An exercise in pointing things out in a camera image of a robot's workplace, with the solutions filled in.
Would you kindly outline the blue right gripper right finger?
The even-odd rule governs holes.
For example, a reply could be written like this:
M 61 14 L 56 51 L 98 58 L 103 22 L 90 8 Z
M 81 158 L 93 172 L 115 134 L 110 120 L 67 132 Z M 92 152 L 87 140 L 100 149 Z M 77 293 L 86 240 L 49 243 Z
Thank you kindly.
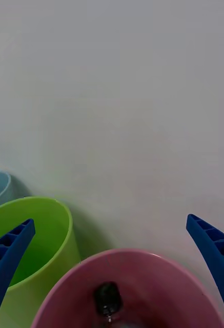
M 189 214 L 186 230 L 204 258 L 224 303 L 224 233 Z

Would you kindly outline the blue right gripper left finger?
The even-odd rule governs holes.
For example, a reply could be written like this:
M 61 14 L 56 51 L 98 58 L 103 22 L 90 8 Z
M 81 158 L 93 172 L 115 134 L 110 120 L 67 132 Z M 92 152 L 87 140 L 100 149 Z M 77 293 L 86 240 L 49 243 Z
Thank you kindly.
M 27 219 L 0 237 L 0 307 L 21 258 L 34 235 L 34 220 Z

